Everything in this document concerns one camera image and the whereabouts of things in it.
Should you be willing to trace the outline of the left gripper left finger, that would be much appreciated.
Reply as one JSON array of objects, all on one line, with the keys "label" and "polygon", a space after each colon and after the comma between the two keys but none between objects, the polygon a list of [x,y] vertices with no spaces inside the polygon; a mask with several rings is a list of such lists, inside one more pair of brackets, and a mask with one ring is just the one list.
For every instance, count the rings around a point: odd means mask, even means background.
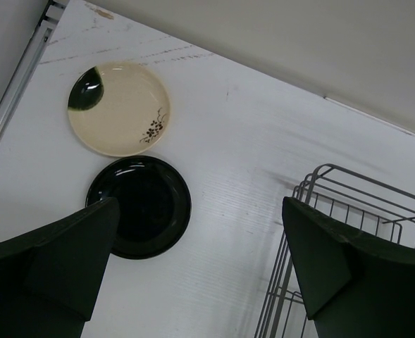
[{"label": "left gripper left finger", "polygon": [[80,337],[119,224],[115,198],[0,242],[0,337]]}]

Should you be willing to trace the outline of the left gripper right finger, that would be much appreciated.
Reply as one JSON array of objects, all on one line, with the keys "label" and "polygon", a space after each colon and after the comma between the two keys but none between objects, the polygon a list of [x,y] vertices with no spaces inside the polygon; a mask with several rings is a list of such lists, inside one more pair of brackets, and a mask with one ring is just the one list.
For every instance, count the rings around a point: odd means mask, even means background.
[{"label": "left gripper right finger", "polygon": [[308,319],[319,337],[415,337],[415,249],[293,198],[282,218]]}]

